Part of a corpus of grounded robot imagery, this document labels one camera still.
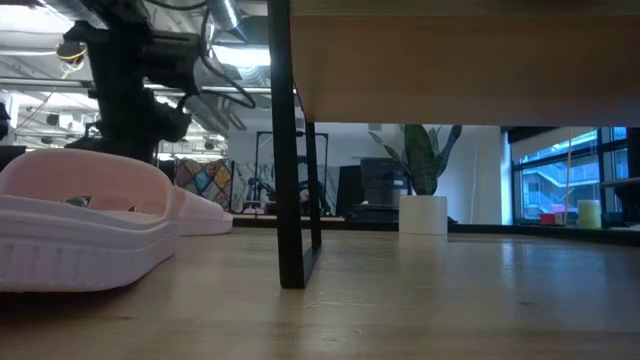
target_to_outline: white wall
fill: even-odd
[[[450,128],[442,127],[439,134],[441,146],[446,143]],[[329,133],[330,166],[358,165],[363,157],[388,157],[384,148],[371,139],[367,124],[322,123],[316,125],[316,132]],[[255,134],[230,132],[229,157],[237,162],[253,163]],[[394,149],[402,151],[403,136],[397,125],[383,125],[378,134]],[[462,224],[503,224],[503,209],[511,209],[510,194],[503,193],[506,185],[501,175],[507,170],[501,169],[505,151],[502,137],[498,126],[464,126],[451,152],[447,170],[438,179],[436,195],[447,196],[449,216]],[[263,164],[273,163],[273,143],[268,138],[268,135],[261,137],[261,143],[265,143],[260,151],[260,163]],[[322,142],[319,141],[317,145],[320,159],[324,156]],[[302,139],[298,141],[298,153],[305,153]],[[472,201],[474,178],[475,196]]]

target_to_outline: metal pipe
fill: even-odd
[[[87,90],[94,87],[93,81],[89,80],[60,80],[47,78],[18,78],[18,77],[0,77],[0,88],[5,90],[19,91],[51,91],[54,87],[58,88],[57,92],[68,93],[86,93]],[[168,88],[160,84],[145,84],[145,88],[153,90],[157,95],[165,96],[183,96],[184,91],[180,89]],[[223,94],[238,94],[239,91],[232,86],[203,86],[202,90],[206,93],[218,92]],[[244,90],[249,94],[270,95],[271,89],[268,87],[248,87]]]

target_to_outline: red object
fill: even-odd
[[[555,214],[541,214],[540,215],[540,224],[555,225],[555,223],[556,223],[556,215]]]

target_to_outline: window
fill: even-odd
[[[567,204],[571,219],[579,200],[601,200],[603,211],[621,211],[613,189],[602,189],[600,184],[629,177],[626,138],[624,127],[576,136],[571,140],[570,165],[568,140],[514,159],[516,223],[537,223],[541,214],[565,211]]]

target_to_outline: ceiling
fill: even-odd
[[[189,5],[191,0],[168,0],[173,5]],[[0,0],[0,4],[16,3],[15,1]],[[43,2],[34,0],[31,4],[37,6],[0,5],[0,76],[2,77],[28,77],[28,78],[61,78],[68,70],[60,60],[52,54],[56,46],[61,42],[64,34],[72,25],[72,16],[62,15],[63,12],[58,3],[63,0],[48,0]],[[266,1],[239,1],[241,9],[249,16],[241,22],[241,27],[246,35],[247,44],[238,44],[238,40],[232,36],[222,34],[216,41],[222,45],[233,46],[241,51],[255,51],[258,55],[267,56],[266,63],[262,61],[256,67],[234,67],[226,65],[229,76],[240,85],[247,87],[268,87],[268,40],[266,22]],[[173,32],[199,32],[202,22],[202,11],[178,12],[158,8],[145,3],[149,12],[149,22],[157,30]],[[226,54],[219,55],[220,61]],[[241,65],[242,59],[256,56],[253,53],[231,53],[234,56],[232,62]],[[205,85],[227,85],[221,79],[210,75],[206,77]],[[69,73],[67,79],[91,80],[90,62],[85,61],[84,67]],[[47,116],[51,114],[64,114],[73,116],[74,119],[91,119],[98,113],[97,102],[84,94],[55,93],[51,95],[51,88],[38,89],[39,91],[22,91],[4,89],[14,94],[20,102],[20,112],[17,131],[18,142],[29,147],[63,146],[82,135],[77,126],[71,129],[60,126],[47,125]],[[49,100],[41,111],[34,116],[34,109],[40,107],[45,99]],[[271,100],[268,96],[254,96],[258,103],[258,109],[240,109],[238,106],[220,101],[217,97],[203,95],[201,101],[187,103],[187,108],[194,115],[194,122],[189,128],[187,140],[191,143],[193,151],[204,151],[205,138],[211,138],[213,134],[227,136],[229,131],[247,131],[252,127],[261,127],[264,123],[271,123]],[[175,98],[158,97],[160,102],[174,104]],[[43,136],[53,140],[52,145],[44,145],[41,142]],[[219,148],[224,150],[226,145],[222,141],[216,141]]]

